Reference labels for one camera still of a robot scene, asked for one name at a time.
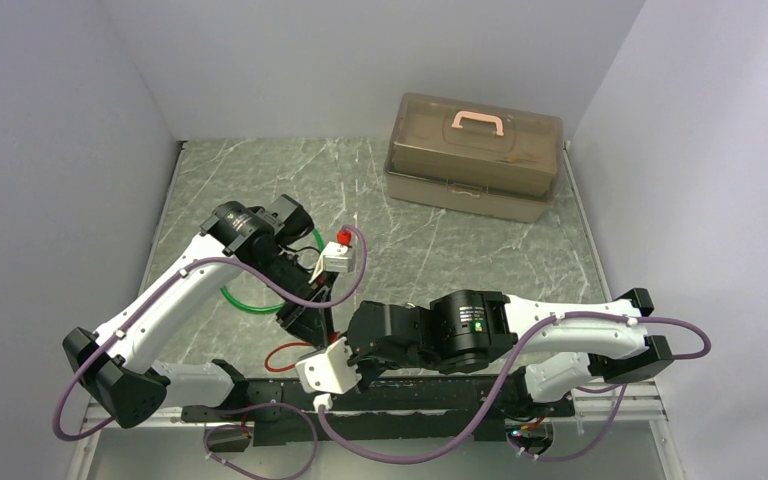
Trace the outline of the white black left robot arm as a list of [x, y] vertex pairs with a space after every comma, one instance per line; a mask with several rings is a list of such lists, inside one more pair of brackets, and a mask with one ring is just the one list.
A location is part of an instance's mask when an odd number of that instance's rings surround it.
[[79, 384], [122, 428], [172, 407], [202, 406], [224, 420], [239, 417], [249, 402], [249, 384], [231, 364], [173, 364], [159, 355], [204, 302], [243, 272], [302, 299], [284, 302], [278, 324], [304, 342], [328, 345], [336, 336], [330, 315], [336, 263], [305, 267], [292, 248], [313, 229], [310, 215], [287, 195], [266, 207], [219, 205], [136, 301], [95, 330], [76, 328], [64, 338]]

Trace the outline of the red cable lock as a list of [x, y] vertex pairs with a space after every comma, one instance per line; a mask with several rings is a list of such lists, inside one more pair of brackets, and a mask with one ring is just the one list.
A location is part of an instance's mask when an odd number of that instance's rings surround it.
[[272, 349], [263, 359], [262, 365], [268, 373], [278, 374], [294, 369], [297, 356], [296, 351], [309, 352], [313, 345], [309, 342], [292, 341], [281, 344]]

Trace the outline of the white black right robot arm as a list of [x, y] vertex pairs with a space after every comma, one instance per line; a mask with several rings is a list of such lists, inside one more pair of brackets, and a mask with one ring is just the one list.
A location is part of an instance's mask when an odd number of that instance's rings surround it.
[[365, 382], [413, 368], [471, 374], [500, 358], [513, 364], [523, 353], [546, 353], [510, 391], [515, 409], [534, 415], [594, 379], [636, 383], [670, 366], [668, 340], [643, 322], [652, 311], [646, 293], [573, 304], [459, 290], [426, 307], [364, 301], [345, 336]]

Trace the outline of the beige plastic toolbox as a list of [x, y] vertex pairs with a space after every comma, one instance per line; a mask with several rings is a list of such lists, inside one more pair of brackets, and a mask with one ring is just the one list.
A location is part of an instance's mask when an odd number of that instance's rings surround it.
[[384, 164], [390, 197], [533, 223], [552, 205], [564, 124], [551, 115], [402, 96]]

